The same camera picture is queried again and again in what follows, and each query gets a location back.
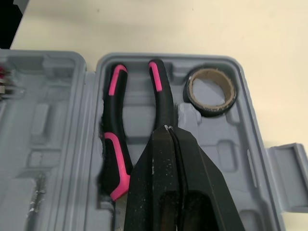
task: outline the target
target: black electrical tape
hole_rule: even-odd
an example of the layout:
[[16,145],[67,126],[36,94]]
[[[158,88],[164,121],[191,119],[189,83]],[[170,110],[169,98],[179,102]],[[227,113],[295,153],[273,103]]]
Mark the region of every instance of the black electrical tape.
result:
[[[193,82],[196,79],[210,80],[220,86],[225,96],[225,102],[220,105],[209,105],[199,102],[192,91]],[[184,101],[192,103],[204,117],[218,116],[226,112],[234,104],[236,95],[236,88],[232,80],[225,73],[212,68],[198,68],[193,70],[188,76],[183,92]]]

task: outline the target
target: plier handle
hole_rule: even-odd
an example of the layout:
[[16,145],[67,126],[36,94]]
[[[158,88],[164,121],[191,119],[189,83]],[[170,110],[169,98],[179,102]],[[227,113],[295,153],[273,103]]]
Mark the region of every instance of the plier handle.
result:
[[[174,104],[165,65],[162,60],[149,62],[149,73],[155,95],[154,129],[174,125]],[[115,201],[128,191],[133,165],[123,129],[122,111],[128,70],[123,64],[112,68],[108,93],[104,98],[102,117],[105,151],[104,166],[99,176],[102,190]]]

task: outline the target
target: plastic tray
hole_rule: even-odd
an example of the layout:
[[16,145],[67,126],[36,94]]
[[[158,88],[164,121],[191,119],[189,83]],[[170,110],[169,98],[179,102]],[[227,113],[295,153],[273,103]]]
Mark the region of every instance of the plastic tray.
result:
[[[0,65],[12,71],[14,87],[0,102],[0,230],[111,231],[123,225],[125,210],[115,210],[97,194],[103,90],[111,65],[123,62],[128,68],[123,123],[136,163],[154,123],[147,65],[154,57],[165,62],[180,108],[179,125],[194,134],[222,171],[245,229],[283,231],[281,211],[307,212],[305,152],[296,145],[266,152],[243,70],[233,59],[110,54],[93,73],[73,52],[1,50]],[[200,65],[218,68],[236,84],[236,103],[222,116],[200,117],[190,105],[181,104],[186,76]],[[196,88],[196,94],[211,99],[217,92]],[[291,193],[298,197],[291,198]]]

